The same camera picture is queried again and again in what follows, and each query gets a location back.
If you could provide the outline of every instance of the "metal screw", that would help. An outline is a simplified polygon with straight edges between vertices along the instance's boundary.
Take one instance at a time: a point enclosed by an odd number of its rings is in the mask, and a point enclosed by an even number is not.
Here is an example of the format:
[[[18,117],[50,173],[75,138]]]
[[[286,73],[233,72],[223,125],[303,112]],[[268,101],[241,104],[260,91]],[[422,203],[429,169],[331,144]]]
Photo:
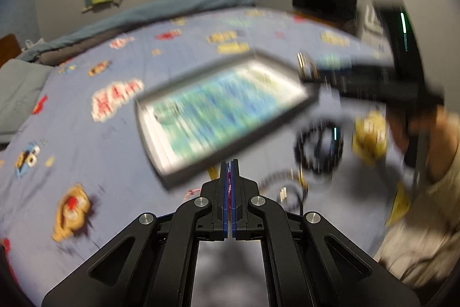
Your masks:
[[[151,213],[143,213],[139,216],[139,222],[141,224],[147,225],[153,221],[153,215]]]
[[[307,221],[312,224],[319,223],[319,221],[321,220],[321,215],[316,212],[309,212],[307,213],[306,217],[307,217]]]
[[[195,199],[195,206],[197,207],[204,207],[207,206],[209,203],[207,198],[204,197],[198,197]]]
[[[255,206],[263,206],[265,204],[265,198],[260,196],[252,197],[251,203]]]

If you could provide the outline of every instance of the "cartoon print bed sheet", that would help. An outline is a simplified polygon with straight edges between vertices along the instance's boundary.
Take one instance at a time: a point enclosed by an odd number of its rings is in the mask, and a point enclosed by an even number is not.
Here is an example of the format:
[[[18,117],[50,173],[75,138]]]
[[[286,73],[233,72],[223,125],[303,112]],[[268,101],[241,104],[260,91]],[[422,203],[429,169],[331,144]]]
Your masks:
[[[205,171],[179,188],[164,188],[144,153],[133,98],[249,49],[266,50],[293,65],[299,51],[318,64],[346,64],[351,56],[391,64],[324,25],[243,8],[156,23],[56,67],[31,116],[0,153],[0,238],[33,303],[40,305],[50,289],[137,215],[173,212],[189,190],[210,180]],[[306,208],[325,215],[372,254],[385,230],[396,181],[351,150],[355,117],[365,118],[371,107],[321,94],[318,105],[234,156],[242,176],[261,180],[296,167],[295,136],[312,119],[339,122],[346,135],[342,163],[330,183],[310,188]],[[388,148],[387,164],[399,165],[400,157]]]

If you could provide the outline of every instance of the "bed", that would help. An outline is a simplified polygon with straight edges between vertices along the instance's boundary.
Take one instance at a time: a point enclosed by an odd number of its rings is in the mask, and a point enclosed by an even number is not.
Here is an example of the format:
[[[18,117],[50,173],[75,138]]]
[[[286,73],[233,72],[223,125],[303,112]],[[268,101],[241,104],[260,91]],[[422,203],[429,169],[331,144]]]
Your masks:
[[[174,188],[159,180],[136,125],[134,102],[140,93],[249,49],[266,51],[293,66],[300,51],[317,62],[340,64],[353,56],[362,62],[392,64],[339,30],[256,8],[253,2],[226,0],[219,5],[201,0],[199,10],[174,9],[150,20],[144,13],[147,25],[121,33],[51,71],[33,113],[0,152],[0,238],[8,244],[15,279],[34,304],[39,306],[49,290],[133,218],[143,212],[157,216],[173,212],[190,190],[212,179],[211,169]],[[177,7],[177,0],[171,3]],[[134,23],[126,17],[117,22],[117,27]],[[100,33],[109,24],[80,30],[77,39]],[[75,40],[74,34],[40,48],[56,49]],[[22,58],[33,57],[31,52]],[[123,101],[112,100],[117,92],[123,93]],[[315,119],[333,119],[344,133],[343,158],[332,181],[306,176],[311,185],[305,209],[321,213],[374,255],[392,210],[402,159],[390,139],[386,163],[380,165],[363,162],[351,150],[355,118],[364,118],[369,111],[384,114],[385,109],[340,100],[323,90],[317,104],[228,159],[237,158],[241,175],[254,181],[297,168],[293,145],[299,130]],[[60,215],[74,211],[81,214],[81,228],[63,228]],[[201,245],[192,304],[267,305],[260,259],[257,242]]]

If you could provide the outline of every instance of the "wooden furniture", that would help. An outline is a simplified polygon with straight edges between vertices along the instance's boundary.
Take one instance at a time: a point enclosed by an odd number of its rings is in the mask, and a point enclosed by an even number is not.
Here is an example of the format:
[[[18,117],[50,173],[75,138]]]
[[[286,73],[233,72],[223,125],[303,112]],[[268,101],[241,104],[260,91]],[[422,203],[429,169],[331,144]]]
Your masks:
[[[21,53],[21,47],[14,34],[8,34],[0,39],[0,67],[8,60],[14,59]]]

